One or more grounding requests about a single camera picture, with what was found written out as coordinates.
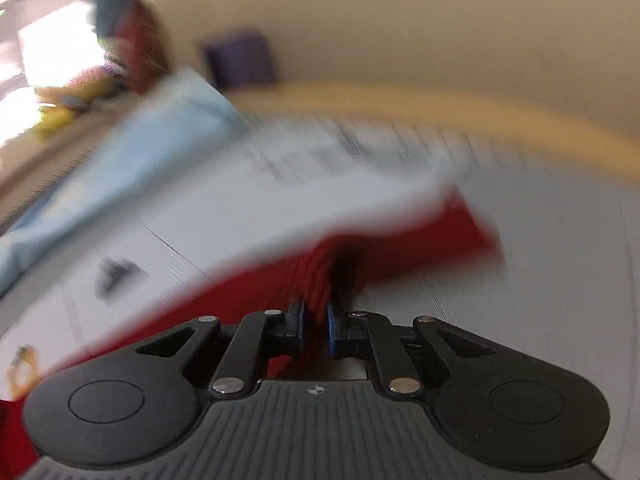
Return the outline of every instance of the wall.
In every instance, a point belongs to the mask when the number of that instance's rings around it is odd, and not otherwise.
[[[447,86],[640,130],[640,0],[152,0],[180,60],[253,23],[285,80]]]

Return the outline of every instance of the red fabric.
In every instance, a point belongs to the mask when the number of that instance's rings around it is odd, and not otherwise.
[[[122,336],[98,354],[199,316],[215,315],[223,324],[235,324],[257,310],[286,309],[292,295],[300,291],[315,325],[311,327],[313,337],[308,355],[323,342],[326,304],[336,279],[349,280],[357,291],[366,284],[388,280],[412,269],[452,262],[495,248],[494,239],[478,228],[465,203],[455,195],[439,214],[432,214],[398,234],[378,238],[335,235],[307,253],[233,276]],[[278,376],[290,370],[291,365],[290,358],[272,360],[269,375]],[[2,408],[6,416],[0,426],[0,479],[8,480],[23,473],[36,460],[36,454],[22,427],[22,401],[3,402]]]

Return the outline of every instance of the silver screw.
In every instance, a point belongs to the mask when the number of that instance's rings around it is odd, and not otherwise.
[[[420,383],[411,377],[398,377],[389,383],[389,389],[396,394],[414,394],[420,389]]]
[[[244,383],[237,377],[222,377],[216,380],[211,387],[219,394],[236,394],[244,388]]]

